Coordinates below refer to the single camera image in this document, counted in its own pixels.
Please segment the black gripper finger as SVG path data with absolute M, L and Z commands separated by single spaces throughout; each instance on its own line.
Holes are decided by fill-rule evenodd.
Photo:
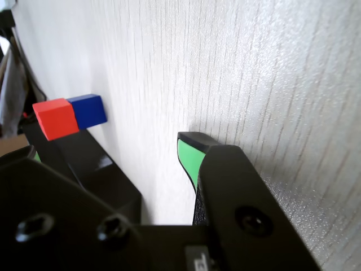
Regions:
M 196 193 L 193 221 L 209 227 L 219 270 L 319 269 L 239 146 L 179 132 L 177 154 Z
M 22 148 L 1 157 L 2 270 L 146 270 L 125 216 Z

